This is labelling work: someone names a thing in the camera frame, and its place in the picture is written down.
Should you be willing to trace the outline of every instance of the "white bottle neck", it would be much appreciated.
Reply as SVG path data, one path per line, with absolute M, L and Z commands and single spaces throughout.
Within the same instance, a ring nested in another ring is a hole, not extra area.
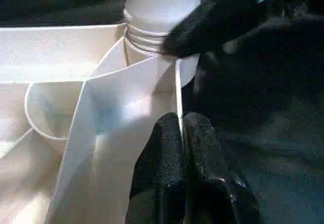
M 169 31 L 200 4 L 200 0 L 127 0 L 127 38 L 136 47 L 159 52 Z

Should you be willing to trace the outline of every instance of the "plastic compartment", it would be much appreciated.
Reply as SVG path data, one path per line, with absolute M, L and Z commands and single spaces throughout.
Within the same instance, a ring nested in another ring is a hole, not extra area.
M 124 25 L 1 32 L 0 223 L 44 223 L 50 202 L 47 223 L 124 223 L 135 161 L 158 118 L 181 117 L 197 60 L 143 53 Z
M 33 129 L 45 138 L 66 141 L 82 82 L 30 84 L 25 112 Z
M 30 129 L 24 112 L 27 84 L 0 84 L 0 159 Z
M 0 159 L 0 223 L 44 223 L 61 157 L 28 130 Z
M 84 84 L 46 223 L 125 223 L 134 164 L 154 123 L 169 112 L 181 122 L 181 84 L 193 75 L 180 71 L 186 62 L 158 55 Z

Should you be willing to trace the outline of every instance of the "circular opening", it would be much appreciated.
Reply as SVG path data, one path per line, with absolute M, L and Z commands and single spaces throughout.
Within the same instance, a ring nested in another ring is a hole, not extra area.
M 82 82 L 30 84 L 25 112 L 32 128 L 46 138 L 67 140 Z

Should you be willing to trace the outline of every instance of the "white plastic part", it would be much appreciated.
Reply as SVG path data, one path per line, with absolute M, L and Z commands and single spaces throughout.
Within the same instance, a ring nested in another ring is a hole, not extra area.
M 82 82 L 31 84 L 25 96 L 30 125 L 43 137 L 66 141 Z
M 128 39 L 145 51 L 158 52 L 169 31 L 199 4 L 200 0 L 127 0 Z
M 30 129 L 24 112 L 27 84 L 0 84 L 0 159 Z
M 0 223 L 42 224 L 60 156 L 30 129 L 0 159 Z
M 0 28 L 0 82 L 83 80 L 124 29 L 125 24 Z

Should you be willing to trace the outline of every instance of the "gloved hand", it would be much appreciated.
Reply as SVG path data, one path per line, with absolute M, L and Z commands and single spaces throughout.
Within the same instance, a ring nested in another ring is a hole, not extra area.
M 189 223 L 263 223 L 239 162 L 218 139 L 210 121 L 189 113 L 184 128 L 191 193 Z
M 292 95 L 316 102 L 324 89 L 323 17 L 273 18 L 242 35 L 234 21 L 230 27 L 219 25 L 221 17 L 215 17 L 216 6 L 210 2 L 201 4 L 164 41 L 164 50 L 178 57 L 202 53 L 189 99 L 194 102 L 186 111 L 242 132 L 259 126 L 272 110 L 284 109 Z M 226 12 L 232 11 L 223 9 L 224 17 Z M 238 39 L 225 52 L 222 45 L 232 38 Z
M 160 118 L 136 162 L 126 224 L 181 224 L 187 180 L 179 120 Z

